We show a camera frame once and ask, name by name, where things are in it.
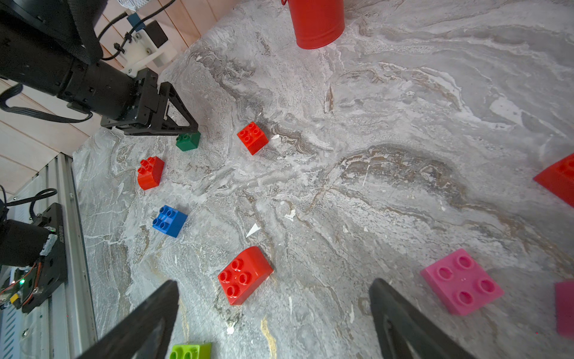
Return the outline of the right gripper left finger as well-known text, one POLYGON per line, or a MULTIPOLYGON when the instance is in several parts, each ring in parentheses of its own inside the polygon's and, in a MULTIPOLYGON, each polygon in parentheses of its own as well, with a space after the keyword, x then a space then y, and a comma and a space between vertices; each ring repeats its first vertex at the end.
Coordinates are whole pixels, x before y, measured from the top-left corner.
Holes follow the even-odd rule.
POLYGON ((165 358, 179 309, 176 281, 166 281, 81 358, 165 358))

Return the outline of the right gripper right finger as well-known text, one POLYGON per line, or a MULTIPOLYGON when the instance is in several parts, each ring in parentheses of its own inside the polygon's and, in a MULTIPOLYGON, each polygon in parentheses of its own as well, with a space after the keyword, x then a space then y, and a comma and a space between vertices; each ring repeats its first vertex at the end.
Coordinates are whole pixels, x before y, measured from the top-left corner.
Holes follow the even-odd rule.
POLYGON ((384 358, 473 357, 383 279, 373 281, 369 299, 384 358))

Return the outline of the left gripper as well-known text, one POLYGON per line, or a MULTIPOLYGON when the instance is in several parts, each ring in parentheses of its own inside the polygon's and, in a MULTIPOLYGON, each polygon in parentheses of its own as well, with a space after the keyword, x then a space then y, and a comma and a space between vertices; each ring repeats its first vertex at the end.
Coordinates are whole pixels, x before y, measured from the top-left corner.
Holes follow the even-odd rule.
POLYGON ((158 83, 152 70, 140 70, 133 79, 131 97, 117 118, 102 116, 101 126, 126 135, 180 135, 197 133, 199 125, 170 82, 158 83))

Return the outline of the green lego brick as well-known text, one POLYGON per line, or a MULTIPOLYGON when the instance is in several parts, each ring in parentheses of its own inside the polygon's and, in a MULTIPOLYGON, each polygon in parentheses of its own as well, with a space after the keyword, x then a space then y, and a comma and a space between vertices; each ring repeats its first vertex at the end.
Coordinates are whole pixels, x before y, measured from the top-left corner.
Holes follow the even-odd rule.
POLYGON ((199 132, 180 134, 176 138, 176 146, 183 152, 195 150, 199 147, 200 137, 199 132))

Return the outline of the lime lego brick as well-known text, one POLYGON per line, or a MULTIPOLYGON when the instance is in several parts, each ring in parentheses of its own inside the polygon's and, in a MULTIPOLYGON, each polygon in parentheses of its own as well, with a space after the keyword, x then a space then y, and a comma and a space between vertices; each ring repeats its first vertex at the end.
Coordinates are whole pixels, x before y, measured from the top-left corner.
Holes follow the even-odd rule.
POLYGON ((210 359, 211 352, 211 343, 174 345, 169 359, 210 359))

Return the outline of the blue lego brick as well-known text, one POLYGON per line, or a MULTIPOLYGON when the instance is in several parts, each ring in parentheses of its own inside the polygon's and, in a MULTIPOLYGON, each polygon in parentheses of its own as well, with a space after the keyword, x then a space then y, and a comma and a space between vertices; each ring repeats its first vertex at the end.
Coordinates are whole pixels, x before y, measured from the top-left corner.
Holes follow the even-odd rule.
POLYGON ((158 216, 153 220, 152 227, 161 233, 176 238, 187 218, 185 213, 169 206, 163 206, 159 210, 158 216))

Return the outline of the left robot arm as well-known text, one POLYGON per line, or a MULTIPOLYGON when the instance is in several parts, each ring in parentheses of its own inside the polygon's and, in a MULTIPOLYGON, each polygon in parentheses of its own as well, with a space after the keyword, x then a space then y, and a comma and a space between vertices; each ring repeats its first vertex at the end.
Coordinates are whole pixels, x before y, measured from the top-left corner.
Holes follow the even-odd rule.
POLYGON ((171 57, 171 46, 153 15, 121 13, 130 30, 105 55, 95 25, 105 1, 3 1, 1 3, 1 77, 13 86, 1 94, 4 112, 43 121, 66 118, 9 106, 25 87, 58 97, 88 121, 131 136, 180 136, 196 133, 197 121, 176 89, 160 82, 149 63, 171 57))

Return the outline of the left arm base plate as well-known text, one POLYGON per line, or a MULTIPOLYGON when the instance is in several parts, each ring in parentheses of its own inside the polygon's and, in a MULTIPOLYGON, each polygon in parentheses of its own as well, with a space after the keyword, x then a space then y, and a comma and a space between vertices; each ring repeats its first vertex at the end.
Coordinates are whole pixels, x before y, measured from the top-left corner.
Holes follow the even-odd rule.
POLYGON ((1 223, 1 265, 13 274, 1 286, 1 309, 30 313, 67 281, 62 206, 51 204, 31 224, 1 223))

